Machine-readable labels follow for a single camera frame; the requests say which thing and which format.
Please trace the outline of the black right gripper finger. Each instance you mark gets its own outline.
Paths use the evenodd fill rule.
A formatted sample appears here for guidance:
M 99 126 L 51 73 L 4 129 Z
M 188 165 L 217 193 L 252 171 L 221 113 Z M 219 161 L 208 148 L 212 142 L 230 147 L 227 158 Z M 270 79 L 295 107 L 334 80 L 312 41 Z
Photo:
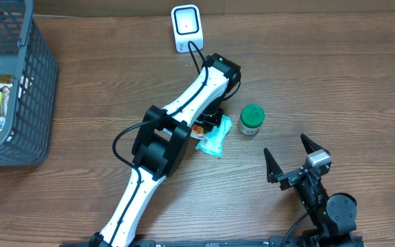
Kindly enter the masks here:
M 320 151 L 320 150 L 324 150 L 327 154 L 330 154 L 330 152 L 327 149 L 323 148 L 322 146 L 320 146 L 317 143 L 315 143 L 314 141 L 312 141 L 304 133 L 302 133 L 300 135 L 300 139 L 302 141 L 302 144 L 303 144 L 304 149 L 307 154 L 312 154 L 312 153 Z
M 267 168 L 267 181 L 269 183 L 278 183 L 278 178 L 282 176 L 284 173 L 278 163 L 275 161 L 272 153 L 269 151 L 268 148 L 263 150 L 265 155 L 265 162 Z

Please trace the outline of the orange Kleenex tissue pack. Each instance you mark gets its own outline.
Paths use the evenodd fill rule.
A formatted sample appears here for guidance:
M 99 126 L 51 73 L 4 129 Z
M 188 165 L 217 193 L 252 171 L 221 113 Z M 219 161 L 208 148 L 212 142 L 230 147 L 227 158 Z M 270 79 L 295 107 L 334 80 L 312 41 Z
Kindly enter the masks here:
M 191 137 L 194 139 L 203 139 L 205 137 L 205 131 L 204 128 L 193 124 L 191 126 Z

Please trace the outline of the teal wet wipes pack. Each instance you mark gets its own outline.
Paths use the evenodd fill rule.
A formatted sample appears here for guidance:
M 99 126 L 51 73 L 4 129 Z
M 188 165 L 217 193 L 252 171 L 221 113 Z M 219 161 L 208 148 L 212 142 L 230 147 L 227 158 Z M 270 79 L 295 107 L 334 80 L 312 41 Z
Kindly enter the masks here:
M 205 137 L 196 145 L 196 150 L 201 150 L 206 154 L 221 158 L 224 139 L 230 132 L 232 126 L 232 119 L 223 115 L 220 126 L 214 127 L 210 132 L 206 133 Z

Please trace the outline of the green lid glass jar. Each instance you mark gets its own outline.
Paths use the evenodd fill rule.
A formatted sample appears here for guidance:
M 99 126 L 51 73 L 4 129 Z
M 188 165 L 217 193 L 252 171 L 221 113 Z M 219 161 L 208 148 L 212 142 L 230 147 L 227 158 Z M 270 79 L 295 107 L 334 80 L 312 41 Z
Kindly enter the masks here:
M 264 110 L 257 104 L 249 104 L 243 108 L 238 120 L 238 129 L 246 135 L 254 135 L 265 120 Z

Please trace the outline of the brown cookie snack bag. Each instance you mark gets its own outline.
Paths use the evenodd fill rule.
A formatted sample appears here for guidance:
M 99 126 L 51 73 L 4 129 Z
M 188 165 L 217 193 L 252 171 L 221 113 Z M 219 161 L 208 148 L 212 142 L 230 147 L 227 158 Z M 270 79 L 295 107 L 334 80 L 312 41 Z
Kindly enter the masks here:
M 10 98 L 10 89 L 12 88 L 12 76 L 0 74 L 0 89 L 3 92 L 2 105 L 0 109 L 0 132 L 2 131 L 8 112 L 8 101 Z

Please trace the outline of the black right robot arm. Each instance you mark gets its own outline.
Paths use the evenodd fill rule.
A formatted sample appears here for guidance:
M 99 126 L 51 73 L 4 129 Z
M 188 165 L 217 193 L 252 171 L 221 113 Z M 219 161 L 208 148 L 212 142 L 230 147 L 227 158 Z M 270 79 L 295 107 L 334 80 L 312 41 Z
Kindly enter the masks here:
M 306 213 L 283 237 L 270 237 L 270 246 L 363 246 L 357 229 L 357 201 L 348 193 L 328 195 L 322 176 L 331 169 L 331 153 L 307 135 L 300 135 L 307 157 L 304 165 L 283 172 L 268 148 L 264 148 L 267 181 L 278 183 L 281 190 L 294 189 Z

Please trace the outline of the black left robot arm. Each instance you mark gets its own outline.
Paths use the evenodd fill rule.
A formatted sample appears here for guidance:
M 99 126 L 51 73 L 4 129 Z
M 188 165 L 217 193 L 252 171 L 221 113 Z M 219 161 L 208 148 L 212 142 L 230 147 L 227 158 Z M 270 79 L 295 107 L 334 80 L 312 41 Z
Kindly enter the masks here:
M 192 85 L 172 103 L 151 106 L 141 123 L 132 146 L 130 180 L 109 222 L 89 240 L 89 246 L 129 246 L 136 227 L 159 185 L 181 163 L 193 124 L 219 110 L 226 94 L 239 83 L 241 67 L 214 53 L 203 59 L 202 70 Z

